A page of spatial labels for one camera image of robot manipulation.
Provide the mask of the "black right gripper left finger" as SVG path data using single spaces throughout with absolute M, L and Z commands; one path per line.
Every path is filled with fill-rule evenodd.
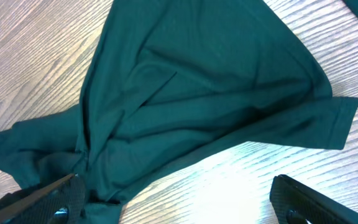
M 70 174 L 0 198 L 0 224 L 76 224 L 84 206 L 84 182 Z

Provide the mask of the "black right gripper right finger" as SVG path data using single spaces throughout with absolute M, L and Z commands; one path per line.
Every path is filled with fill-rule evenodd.
M 358 224 L 358 213 L 287 175 L 273 178 L 270 203 L 279 224 Z

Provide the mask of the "plain black t-shirt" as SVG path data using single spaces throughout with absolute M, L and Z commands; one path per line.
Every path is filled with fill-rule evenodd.
M 0 131 L 0 170 L 22 188 L 80 174 L 80 221 L 117 223 L 153 181 L 246 141 L 342 149 L 357 108 L 263 1 L 117 0 L 79 103 Z

